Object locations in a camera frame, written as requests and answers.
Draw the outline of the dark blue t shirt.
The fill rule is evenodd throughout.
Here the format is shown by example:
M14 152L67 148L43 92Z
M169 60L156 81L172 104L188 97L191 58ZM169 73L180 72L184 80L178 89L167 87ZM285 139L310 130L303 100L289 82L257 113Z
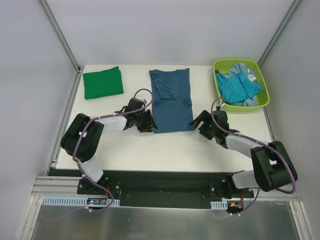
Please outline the dark blue t shirt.
M152 116L156 134L188 132L193 119L190 69L150 70Z

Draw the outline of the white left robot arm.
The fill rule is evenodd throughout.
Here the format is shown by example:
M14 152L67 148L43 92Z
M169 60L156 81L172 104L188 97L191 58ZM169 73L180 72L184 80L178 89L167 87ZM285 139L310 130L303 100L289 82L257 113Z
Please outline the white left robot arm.
M111 115L91 118L79 113L63 135L61 148L72 156L83 177L90 180L88 188L94 194L102 194L106 188L105 181L101 179L104 172L96 154L101 136L132 127L140 133L156 130L158 127L147 106L146 100L133 97L121 110Z

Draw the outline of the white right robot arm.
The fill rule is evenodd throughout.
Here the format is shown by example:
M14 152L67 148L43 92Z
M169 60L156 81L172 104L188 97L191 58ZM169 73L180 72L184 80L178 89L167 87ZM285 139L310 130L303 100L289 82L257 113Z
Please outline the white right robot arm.
M237 197L243 189L260 189L264 192L277 190L293 194L297 190L298 174L280 141L264 142L231 129L227 113L215 110L201 114L189 123L208 140L227 150L233 150L251 159L253 170L242 170L227 176L226 183L220 188L230 197Z

